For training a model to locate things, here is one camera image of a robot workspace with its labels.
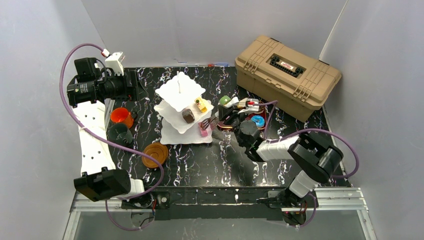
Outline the metal serving tongs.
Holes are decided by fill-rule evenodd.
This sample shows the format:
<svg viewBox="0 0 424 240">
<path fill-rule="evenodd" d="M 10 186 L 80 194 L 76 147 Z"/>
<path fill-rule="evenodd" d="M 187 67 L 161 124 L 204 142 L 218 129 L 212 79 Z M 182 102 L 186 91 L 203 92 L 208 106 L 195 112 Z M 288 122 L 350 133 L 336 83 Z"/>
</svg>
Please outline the metal serving tongs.
<svg viewBox="0 0 424 240">
<path fill-rule="evenodd" d="M 204 119 L 198 125 L 201 130 L 206 130 L 210 128 L 211 130 L 215 128 L 219 122 L 225 122 L 229 119 L 237 110 L 237 104 L 239 103 L 239 98 L 233 97 L 230 98 L 228 95 L 224 95 L 220 98 L 218 103 L 218 108 L 211 117 Z"/>
</svg>

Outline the blue sprinkled donut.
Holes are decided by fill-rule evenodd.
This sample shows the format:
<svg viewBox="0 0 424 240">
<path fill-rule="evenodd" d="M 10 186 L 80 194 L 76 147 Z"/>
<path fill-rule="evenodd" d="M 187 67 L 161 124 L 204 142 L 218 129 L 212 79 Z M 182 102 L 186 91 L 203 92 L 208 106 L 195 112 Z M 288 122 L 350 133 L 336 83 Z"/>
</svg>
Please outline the blue sprinkled donut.
<svg viewBox="0 0 424 240">
<path fill-rule="evenodd" d="M 258 129 L 263 129 L 266 125 L 266 121 L 261 115 L 253 115 L 250 120 L 256 124 Z"/>
</svg>

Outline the pink rectangular cake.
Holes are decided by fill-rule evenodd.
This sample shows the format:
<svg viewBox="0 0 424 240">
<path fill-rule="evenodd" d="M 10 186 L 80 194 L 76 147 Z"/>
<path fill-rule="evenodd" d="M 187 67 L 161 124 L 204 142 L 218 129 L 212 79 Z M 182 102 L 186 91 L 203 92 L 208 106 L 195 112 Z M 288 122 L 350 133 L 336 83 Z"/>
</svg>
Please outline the pink rectangular cake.
<svg viewBox="0 0 424 240">
<path fill-rule="evenodd" d="M 209 133 L 210 133 L 210 128 L 209 128 L 209 126 L 208 125 L 204 125 L 203 123 L 199 123 L 198 124 L 198 127 L 199 127 L 199 132 L 200 132 L 200 135 L 202 136 L 202 137 L 207 137 L 208 135 L 209 135 Z"/>
</svg>

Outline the yellow layered cake piece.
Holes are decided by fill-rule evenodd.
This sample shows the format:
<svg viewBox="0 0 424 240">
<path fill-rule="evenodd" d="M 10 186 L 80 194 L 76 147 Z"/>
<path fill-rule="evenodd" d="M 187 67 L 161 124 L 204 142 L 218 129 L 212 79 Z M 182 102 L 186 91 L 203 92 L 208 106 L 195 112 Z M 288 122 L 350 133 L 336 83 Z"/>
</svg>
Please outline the yellow layered cake piece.
<svg viewBox="0 0 424 240">
<path fill-rule="evenodd" d="M 205 99 L 203 99 L 202 97 L 197 97 L 195 100 L 194 100 L 194 102 L 195 102 L 195 104 L 196 104 L 196 106 L 197 106 L 197 108 L 198 108 L 198 110 L 201 112 L 201 113 L 205 113 L 205 112 L 207 112 L 208 111 L 208 108 L 207 108 L 207 101 L 205 100 Z"/>
</svg>

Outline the chocolate swirl roll cake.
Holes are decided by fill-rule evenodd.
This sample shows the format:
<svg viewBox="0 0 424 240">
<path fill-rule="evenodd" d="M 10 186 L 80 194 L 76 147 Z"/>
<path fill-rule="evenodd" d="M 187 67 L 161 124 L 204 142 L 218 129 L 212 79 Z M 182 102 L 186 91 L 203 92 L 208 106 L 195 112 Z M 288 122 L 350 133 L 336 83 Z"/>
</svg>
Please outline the chocolate swirl roll cake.
<svg viewBox="0 0 424 240">
<path fill-rule="evenodd" d="M 182 118 L 183 120 L 187 123 L 187 124 L 191 124 L 195 121 L 195 115 L 193 113 L 193 111 L 190 108 L 185 108 L 182 112 L 181 112 Z"/>
</svg>

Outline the white three-tier cake stand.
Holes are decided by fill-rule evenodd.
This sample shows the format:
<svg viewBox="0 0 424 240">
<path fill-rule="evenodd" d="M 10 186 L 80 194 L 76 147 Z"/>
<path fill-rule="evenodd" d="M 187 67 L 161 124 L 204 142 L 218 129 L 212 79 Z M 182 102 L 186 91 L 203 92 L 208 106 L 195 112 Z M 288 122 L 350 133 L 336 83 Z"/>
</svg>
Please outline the white three-tier cake stand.
<svg viewBox="0 0 424 240">
<path fill-rule="evenodd" d="M 206 89 L 196 83 L 182 71 L 162 84 L 155 90 L 156 95 L 161 98 L 160 103 L 153 108 L 161 116 L 162 129 L 160 143 L 162 145 L 190 145 L 190 144 L 210 144 L 213 142 L 212 130 L 209 128 L 209 135 L 200 135 L 199 123 L 211 117 L 214 106 L 202 95 Z M 195 99 L 202 97 L 207 101 L 207 112 L 200 112 Z M 194 122 L 188 124 L 182 117 L 184 109 L 191 109 L 194 113 Z"/>
</svg>

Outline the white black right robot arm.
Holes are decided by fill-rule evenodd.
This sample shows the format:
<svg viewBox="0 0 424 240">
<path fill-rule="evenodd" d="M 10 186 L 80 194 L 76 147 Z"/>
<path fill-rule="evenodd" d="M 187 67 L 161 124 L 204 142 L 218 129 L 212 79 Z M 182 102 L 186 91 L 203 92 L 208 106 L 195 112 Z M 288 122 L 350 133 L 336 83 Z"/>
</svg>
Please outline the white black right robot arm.
<svg viewBox="0 0 424 240">
<path fill-rule="evenodd" d="M 318 135 L 317 130 L 300 131 L 285 139 L 264 139 L 254 121 L 244 119 L 235 106 L 218 106 L 218 118 L 231 125 L 238 145 L 253 162 L 293 160 L 301 168 L 289 187 L 268 200 L 299 201 L 318 184 L 332 177 L 344 155 L 332 143 Z"/>
</svg>

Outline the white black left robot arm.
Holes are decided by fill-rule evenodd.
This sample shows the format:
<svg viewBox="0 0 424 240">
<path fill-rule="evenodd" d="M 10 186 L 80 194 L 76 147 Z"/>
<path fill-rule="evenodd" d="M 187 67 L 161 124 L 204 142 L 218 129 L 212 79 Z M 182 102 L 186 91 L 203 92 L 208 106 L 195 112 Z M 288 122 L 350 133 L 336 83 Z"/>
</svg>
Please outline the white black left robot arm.
<svg viewBox="0 0 424 240">
<path fill-rule="evenodd" d="M 111 146 L 128 148 L 134 139 L 123 122 L 107 128 L 105 101 L 137 101 L 146 96 L 145 89 L 130 68 L 116 72 L 95 57 L 76 59 L 74 66 L 77 74 L 66 87 L 81 145 L 81 176 L 73 180 L 74 187 L 93 202 L 129 200 L 145 191 L 144 183 L 116 168 L 106 141 L 110 136 Z"/>
</svg>

